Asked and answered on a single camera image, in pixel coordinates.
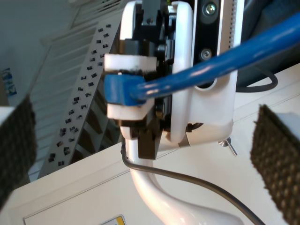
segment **blue cable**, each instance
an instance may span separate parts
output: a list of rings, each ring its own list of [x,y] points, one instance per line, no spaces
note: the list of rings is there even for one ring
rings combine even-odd
[[[298,42],[300,42],[300,13],[218,57],[176,74],[150,82],[145,82],[142,77],[137,78],[131,75],[125,75],[121,81],[123,75],[109,75],[108,79],[105,78],[105,82],[107,81],[105,95],[108,102],[122,105],[140,105],[148,98],[170,95],[175,91],[204,84],[236,69],[257,63]],[[116,90],[118,88],[114,88],[115,90],[112,90],[112,82],[116,84],[116,79],[119,80],[118,84],[124,82],[123,89]],[[119,96],[112,99],[110,95]]]

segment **black textured pad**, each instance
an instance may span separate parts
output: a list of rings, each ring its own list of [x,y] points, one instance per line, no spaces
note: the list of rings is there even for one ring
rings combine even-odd
[[[259,111],[251,160],[286,222],[300,225],[300,141],[265,105]]]
[[[0,209],[36,158],[34,114],[26,97],[0,127]]]

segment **thin black wire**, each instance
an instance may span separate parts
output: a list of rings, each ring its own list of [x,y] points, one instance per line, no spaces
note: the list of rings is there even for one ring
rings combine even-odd
[[[241,93],[255,93],[255,92],[263,92],[267,90],[271,90],[275,88],[278,84],[278,79],[277,77],[271,73],[270,71],[263,70],[259,67],[255,67],[258,69],[262,74],[266,75],[268,78],[271,79],[272,83],[266,84],[266,85],[261,85],[261,86],[254,86],[254,87],[236,87],[235,92],[241,92]]]
[[[226,200],[228,200],[231,204],[233,204],[236,208],[238,208],[242,213],[244,213],[245,216],[248,217],[248,219],[250,219],[253,224],[265,225],[263,223],[263,221],[256,214],[254,214],[254,212],[252,212],[246,205],[244,205],[240,200],[238,200],[232,194],[230,194],[229,192],[225,191],[224,189],[222,189],[221,187],[219,187],[213,183],[210,183],[208,181],[205,181],[205,180],[202,180],[202,179],[199,179],[196,177],[177,173],[177,172],[172,172],[172,171],[162,170],[162,169],[158,169],[158,168],[154,168],[154,167],[150,167],[150,166],[138,165],[138,164],[131,163],[126,156],[126,147],[125,147],[125,139],[124,138],[122,139],[121,154],[122,154],[123,163],[131,169],[148,172],[148,173],[155,173],[158,175],[190,182],[190,183],[202,186],[204,188],[207,188],[207,189],[217,193],[218,195],[222,196]]]

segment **yellow label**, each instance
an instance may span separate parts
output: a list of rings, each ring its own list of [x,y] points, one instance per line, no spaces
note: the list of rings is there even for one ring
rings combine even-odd
[[[103,223],[102,225],[126,225],[124,217],[122,215],[115,217],[113,219],[108,220],[107,222]]]
[[[117,222],[118,222],[118,225],[125,225],[122,217],[118,217]]]

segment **white wall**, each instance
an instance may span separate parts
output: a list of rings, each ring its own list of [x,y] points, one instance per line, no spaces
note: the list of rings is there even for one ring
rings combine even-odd
[[[66,29],[76,9],[67,0],[0,0],[0,69],[10,67],[17,105],[25,96],[43,57],[40,38]]]

